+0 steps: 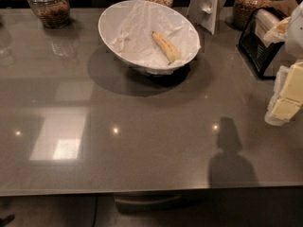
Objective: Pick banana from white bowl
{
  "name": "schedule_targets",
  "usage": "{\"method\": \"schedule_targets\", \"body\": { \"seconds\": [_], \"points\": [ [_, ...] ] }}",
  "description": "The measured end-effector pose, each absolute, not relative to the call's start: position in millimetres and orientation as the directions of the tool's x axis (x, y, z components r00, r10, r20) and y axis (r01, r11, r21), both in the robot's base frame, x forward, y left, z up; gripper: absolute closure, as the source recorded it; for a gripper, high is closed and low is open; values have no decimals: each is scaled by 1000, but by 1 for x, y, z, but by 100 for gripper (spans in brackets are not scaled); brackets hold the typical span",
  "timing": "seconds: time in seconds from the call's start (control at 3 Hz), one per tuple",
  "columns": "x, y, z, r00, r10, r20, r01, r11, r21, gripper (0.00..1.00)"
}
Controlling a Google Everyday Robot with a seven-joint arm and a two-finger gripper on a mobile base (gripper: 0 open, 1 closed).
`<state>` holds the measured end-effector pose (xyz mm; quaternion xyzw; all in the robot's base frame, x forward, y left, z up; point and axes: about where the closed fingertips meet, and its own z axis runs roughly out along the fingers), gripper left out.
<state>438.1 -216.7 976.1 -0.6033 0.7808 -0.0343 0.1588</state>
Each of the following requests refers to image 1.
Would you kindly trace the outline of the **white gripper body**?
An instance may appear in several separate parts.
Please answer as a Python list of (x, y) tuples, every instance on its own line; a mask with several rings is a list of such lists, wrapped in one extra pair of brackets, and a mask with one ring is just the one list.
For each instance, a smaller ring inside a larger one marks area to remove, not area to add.
[(281, 119), (276, 118), (273, 115), (272, 110), (277, 102), (279, 93), (282, 90), (284, 82), (287, 78), (288, 70), (289, 70), (288, 67), (281, 65), (279, 70), (276, 73), (276, 80), (275, 80), (274, 88), (273, 88), (274, 94), (272, 95), (272, 97), (269, 101), (269, 104), (267, 106), (267, 112), (264, 116), (265, 122), (272, 126), (282, 126), (286, 123), (286, 120), (281, 120)]

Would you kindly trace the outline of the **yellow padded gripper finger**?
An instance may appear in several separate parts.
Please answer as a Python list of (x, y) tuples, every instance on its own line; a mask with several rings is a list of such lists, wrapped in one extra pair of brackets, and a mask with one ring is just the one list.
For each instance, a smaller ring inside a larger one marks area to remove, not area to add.
[(300, 110), (301, 106), (286, 98), (279, 98), (275, 103), (272, 114), (275, 118), (288, 121)]
[(282, 98), (287, 98), (303, 104), (303, 64), (293, 64), (288, 70), (286, 80), (279, 93)]

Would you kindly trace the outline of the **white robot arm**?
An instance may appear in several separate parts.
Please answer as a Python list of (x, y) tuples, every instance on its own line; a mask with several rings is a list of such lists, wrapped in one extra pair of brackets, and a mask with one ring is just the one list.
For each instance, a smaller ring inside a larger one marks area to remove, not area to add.
[(274, 93), (264, 116), (266, 123), (282, 126), (289, 122), (303, 106), (303, 2), (292, 15), (271, 28), (264, 39), (284, 41), (286, 52), (296, 58), (290, 67), (280, 66), (274, 84)]

